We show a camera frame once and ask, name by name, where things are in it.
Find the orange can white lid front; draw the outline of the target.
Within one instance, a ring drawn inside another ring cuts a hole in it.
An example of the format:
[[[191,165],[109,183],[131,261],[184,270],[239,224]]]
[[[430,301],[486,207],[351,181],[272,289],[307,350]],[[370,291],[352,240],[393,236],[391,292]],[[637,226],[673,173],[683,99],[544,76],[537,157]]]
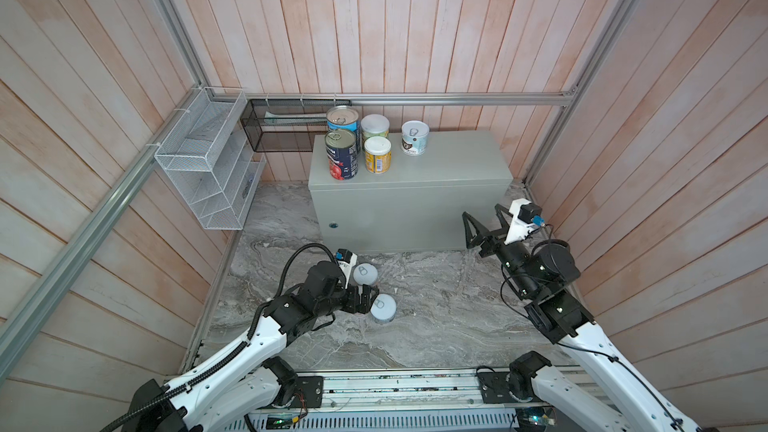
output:
[[[390,168],[392,145],[388,138],[374,136],[364,142],[366,169],[373,174],[386,173]]]

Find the orange can white lid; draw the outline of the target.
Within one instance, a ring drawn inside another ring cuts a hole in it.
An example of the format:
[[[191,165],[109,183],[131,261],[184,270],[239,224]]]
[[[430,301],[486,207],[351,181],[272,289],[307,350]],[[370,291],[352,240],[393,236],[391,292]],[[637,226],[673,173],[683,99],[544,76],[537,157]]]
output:
[[[360,121],[363,140],[371,137],[387,137],[390,131],[389,119],[381,114],[369,114]]]
[[[388,138],[374,136],[364,142],[366,169],[373,174],[386,173],[390,168],[392,145]]]

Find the dark tomato can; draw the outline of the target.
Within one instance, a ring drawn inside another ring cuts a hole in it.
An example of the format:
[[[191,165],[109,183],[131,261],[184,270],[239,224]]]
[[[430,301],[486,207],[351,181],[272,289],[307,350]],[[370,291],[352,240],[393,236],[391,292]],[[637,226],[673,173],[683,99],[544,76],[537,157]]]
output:
[[[358,170],[357,139],[346,129],[333,129],[325,135],[326,154],[331,176],[336,180],[352,179]]]

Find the blue soup can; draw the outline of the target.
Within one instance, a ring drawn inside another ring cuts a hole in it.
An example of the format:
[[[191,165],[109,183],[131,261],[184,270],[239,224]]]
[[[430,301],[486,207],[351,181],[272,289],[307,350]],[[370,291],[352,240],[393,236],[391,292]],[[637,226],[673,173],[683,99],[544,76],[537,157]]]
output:
[[[344,129],[350,131],[356,139],[356,150],[361,150],[362,135],[360,115],[357,110],[348,105],[333,107],[326,113],[326,122],[330,130]]]

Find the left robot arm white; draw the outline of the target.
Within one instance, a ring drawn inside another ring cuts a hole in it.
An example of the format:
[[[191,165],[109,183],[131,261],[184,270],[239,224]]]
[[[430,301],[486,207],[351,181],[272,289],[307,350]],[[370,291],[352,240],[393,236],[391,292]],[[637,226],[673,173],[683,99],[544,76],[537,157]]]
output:
[[[215,431],[250,411],[286,403],[297,377],[280,353],[318,320],[341,311],[368,313],[375,286],[352,285],[334,262],[312,266],[305,281],[262,304],[249,328],[208,360],[164,385],[150,380],[127,413],[106,430]]]

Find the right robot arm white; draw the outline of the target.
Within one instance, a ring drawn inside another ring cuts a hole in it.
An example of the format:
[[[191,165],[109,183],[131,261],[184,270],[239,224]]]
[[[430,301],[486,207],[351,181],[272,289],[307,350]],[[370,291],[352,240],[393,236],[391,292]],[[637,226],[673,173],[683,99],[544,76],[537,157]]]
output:
[[[609,398],[603,403],[537,352],[509,365],[505,395],[518,404],[544,402],[585,431],[697,431],[699,425],[658,391],[610,341],[587,307],[569,291],[581,275],[568,242],[547,237],[524,244],[548,223],[541,207],[517,199],[496,205],[500,226],[486,228],[469,213],[462,221],[467,249],[500,262],[503,289],[524,302],[520,314],[563,349]]]

